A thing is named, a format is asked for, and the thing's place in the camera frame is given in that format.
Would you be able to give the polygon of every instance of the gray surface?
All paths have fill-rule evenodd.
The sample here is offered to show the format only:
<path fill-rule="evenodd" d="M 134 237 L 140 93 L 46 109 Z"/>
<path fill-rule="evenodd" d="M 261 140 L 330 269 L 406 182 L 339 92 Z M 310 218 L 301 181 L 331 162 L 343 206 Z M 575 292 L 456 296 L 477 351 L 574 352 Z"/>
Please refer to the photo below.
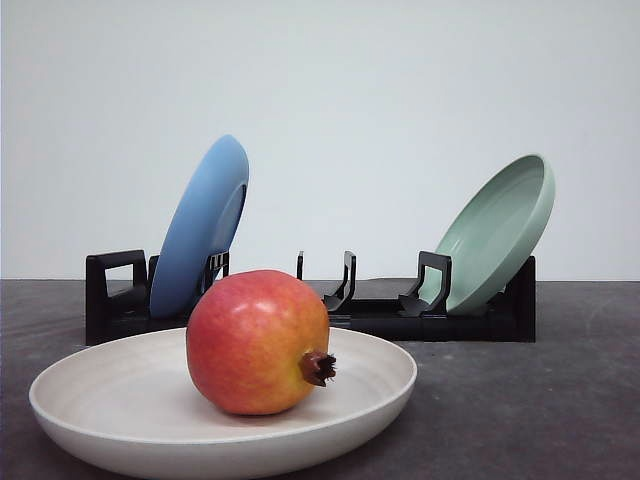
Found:
<path fill-rule="evenodd" d="M 367 281 L 360 291 L 408 284 Z M 399 342 L 419 376 L 398 419 L 351 453 L 272 478 L 640 478 L 640 283 L 537 290 L 535 344 Z M 81 348 L 83 314 L 84 282 L 2 282 L 5 479 L 126 478 L 65 453 L 30 410 L 36 375 Z"/>

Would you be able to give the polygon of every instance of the white plate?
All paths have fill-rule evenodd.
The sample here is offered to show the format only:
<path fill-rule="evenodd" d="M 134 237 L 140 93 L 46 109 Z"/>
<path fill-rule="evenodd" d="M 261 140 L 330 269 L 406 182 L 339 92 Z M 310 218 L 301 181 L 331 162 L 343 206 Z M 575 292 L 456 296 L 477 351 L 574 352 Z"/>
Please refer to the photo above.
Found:
<path fill-rule="evenodd" d="M 382 431 L 417 375 L 393 343 L 331 329 L 337 375 L 272 416 L 227 415 L 189 377 L 185 329 L 98 345 L 60 360 L 31 385 L 47 434 L 72 455 L 155 479 L 257 478 L 335 458 Z"/>

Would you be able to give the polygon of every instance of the white backdrop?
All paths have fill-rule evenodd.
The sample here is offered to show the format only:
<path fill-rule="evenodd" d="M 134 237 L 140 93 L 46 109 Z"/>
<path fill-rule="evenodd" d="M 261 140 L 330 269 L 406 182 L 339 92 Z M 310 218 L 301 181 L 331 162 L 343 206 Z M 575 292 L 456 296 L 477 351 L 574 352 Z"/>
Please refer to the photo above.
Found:
<path fill-rule="evenodd" d="M 232 271 L 411 276 L 537 152 L 542 280 L 640 280 L 640 2 L 2 2 L 2 276 L 158 253 L 211 143 L 249 155 Z"/>

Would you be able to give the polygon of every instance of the green plate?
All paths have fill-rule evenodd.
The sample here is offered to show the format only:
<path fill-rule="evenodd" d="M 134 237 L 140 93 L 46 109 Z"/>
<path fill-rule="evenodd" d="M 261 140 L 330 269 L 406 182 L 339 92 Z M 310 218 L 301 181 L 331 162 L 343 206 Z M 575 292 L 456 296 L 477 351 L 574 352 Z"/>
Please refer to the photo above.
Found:
<path fill-rule="evenodd" d="M 549 164 L 529 155 L 494 176 L 460 212 L 436 253 L 451 256 L 447 311 L 480 313 L 518 273 L 544 231 L 555 197 Z M 429 270 L 420 298 L 431 302 L 440 272 Z"/>

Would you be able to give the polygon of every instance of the blue dish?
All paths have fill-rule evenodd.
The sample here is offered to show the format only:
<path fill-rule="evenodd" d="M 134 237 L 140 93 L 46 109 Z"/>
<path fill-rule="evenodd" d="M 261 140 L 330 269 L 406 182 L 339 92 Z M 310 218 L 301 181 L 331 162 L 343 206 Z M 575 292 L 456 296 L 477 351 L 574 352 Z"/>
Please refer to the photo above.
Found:
<path fill-rule="evenodd" d="M 247 155 L 225 135 L 200 162 L 173 215 L 151 286 L 152 317 L 175 315 L 197 300 L 207 257 L 231 247 L 248 182 Z"/>

